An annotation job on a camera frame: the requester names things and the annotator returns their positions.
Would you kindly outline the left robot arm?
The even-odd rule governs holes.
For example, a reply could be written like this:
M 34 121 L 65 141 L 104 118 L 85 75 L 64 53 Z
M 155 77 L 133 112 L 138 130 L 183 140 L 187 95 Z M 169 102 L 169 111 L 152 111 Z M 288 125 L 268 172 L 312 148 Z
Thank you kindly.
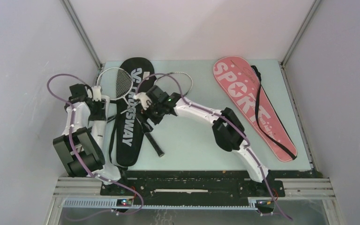
M 129 182 L 103 152 L 109 97 L 100 86 L 75 84 L 69 89 L 66 126 L 52 142 L 66 172 L 70 177 L 95 177 L 106 185 L 112 182 L 116 194 L 126 194 Z

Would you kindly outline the black racket bag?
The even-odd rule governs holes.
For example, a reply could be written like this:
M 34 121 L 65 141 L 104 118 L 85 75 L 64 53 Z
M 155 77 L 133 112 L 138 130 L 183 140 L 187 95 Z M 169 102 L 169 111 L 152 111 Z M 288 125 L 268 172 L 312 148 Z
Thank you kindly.
M 118 114 L 108 149 L 111 163 L 125 168 L 136 164 L 144 137 L 142 126 L 136 118 L 137 102 L 133 96 L 143 76 L 153 74 L 155 70 L 152 63 L 143 57 L 127 59 L 120 68 L 131 75 L 133 86 L 125 98 L 116 103 Z

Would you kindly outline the pink sport racket bag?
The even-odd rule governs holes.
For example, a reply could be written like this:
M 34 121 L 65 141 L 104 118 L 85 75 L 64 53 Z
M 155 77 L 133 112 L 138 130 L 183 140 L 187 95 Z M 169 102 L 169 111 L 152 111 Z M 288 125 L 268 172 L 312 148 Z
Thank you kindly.
M 240 56 L 227 56 L 213 66 L 221 89 L 281 162 L 297 158 L 297 149 L 262 85 L 255 65 Z

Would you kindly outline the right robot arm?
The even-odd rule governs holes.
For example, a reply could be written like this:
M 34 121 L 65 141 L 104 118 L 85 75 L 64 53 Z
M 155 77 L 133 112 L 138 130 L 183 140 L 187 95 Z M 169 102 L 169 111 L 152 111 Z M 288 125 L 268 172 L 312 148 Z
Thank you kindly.
M 165 115 L 174 115 L 192 119 L 206 124 L 212 129 L 215 142 L 219 148 L 237 155 L 246 167 L 254 182 L 254 190 L 260 196 L 266 196 L 273 189 L 267 175 L 268 168 L 260 161 L 251 148 L 245 129 L 230 108 L 216 110 L 195 103 L 179 93 L 168 95 L 154 85 L 147 92 L 134 95 L 142 106 L 141 116 L 159 124 Z

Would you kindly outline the white shuttlecock tube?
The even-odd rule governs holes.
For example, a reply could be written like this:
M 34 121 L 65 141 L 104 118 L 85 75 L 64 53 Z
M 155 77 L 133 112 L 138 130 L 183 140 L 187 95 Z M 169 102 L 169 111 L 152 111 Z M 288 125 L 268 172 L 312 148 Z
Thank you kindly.
M 108 118 L 108 109 L 109 109 L 109 103 L 110 98 L 106 95 L 102 95 L 102 99 L 106 100 L 106 115 Z M 106 121 L 91 121 L 92 127 L 90 128 L 90 136 L 92 138 L 92 145 L 96 149 L 96 152 L 98 152 L 100 155 L 103 155 L 104 152 L 104 136 L 105 136 L 105 129 L 107 125 Z

